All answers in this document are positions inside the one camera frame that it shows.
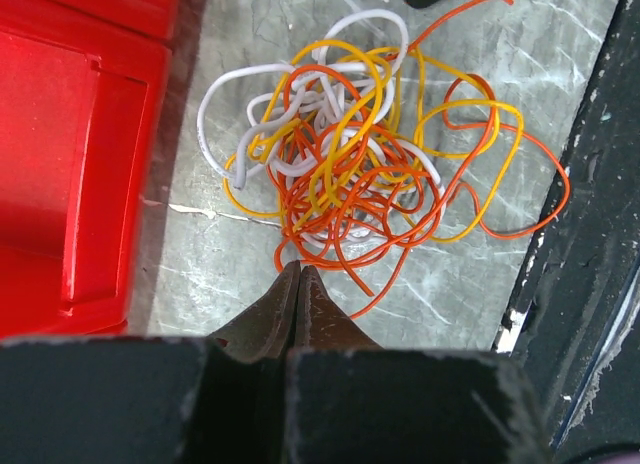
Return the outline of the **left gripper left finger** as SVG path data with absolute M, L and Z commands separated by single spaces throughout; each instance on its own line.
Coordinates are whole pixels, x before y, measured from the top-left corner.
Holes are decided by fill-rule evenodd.
M 208 336 L 235 360 L 278 357 L 291 332 L 300 283 L 300 263 L 288 263 L 269 289 Z

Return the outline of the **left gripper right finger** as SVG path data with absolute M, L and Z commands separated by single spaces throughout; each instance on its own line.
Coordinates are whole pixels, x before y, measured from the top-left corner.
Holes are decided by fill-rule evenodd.
M 314 266 L 306 266 L 300 275 L 294 346 L 319 350 L 381 349 L 331 299 Z

